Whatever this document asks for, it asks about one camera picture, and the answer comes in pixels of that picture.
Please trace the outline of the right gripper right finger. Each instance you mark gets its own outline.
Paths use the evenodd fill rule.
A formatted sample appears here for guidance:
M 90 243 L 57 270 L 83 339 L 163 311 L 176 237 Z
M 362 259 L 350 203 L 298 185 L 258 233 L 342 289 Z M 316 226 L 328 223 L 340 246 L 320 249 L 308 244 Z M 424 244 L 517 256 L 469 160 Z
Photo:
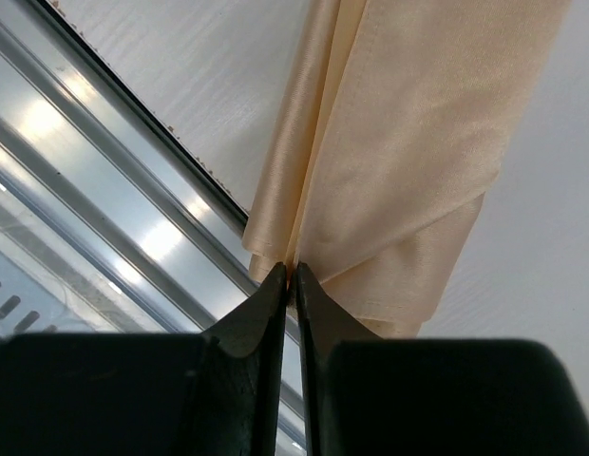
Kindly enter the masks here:
M 518 339 L 384 339 L 294 273 L 311 455 L 589 455 L 566 370 Z

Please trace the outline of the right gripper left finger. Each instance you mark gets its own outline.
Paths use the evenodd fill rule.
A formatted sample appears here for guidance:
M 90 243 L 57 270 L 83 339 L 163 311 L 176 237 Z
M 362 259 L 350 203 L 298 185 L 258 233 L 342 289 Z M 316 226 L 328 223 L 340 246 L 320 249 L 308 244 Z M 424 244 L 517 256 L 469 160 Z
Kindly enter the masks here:
M 199 333 L 0 344 L 0 455 L 271 455 L 286 268 Z

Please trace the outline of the peach satin cloth napkin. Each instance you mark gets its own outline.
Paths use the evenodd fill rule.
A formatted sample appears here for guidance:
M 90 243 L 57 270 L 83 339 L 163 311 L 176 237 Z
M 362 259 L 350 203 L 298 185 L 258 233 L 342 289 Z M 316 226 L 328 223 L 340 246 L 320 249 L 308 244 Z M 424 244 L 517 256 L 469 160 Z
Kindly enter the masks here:
M 386 338 L 431 319 L 566 1 L 315 1 L 243 235 Z

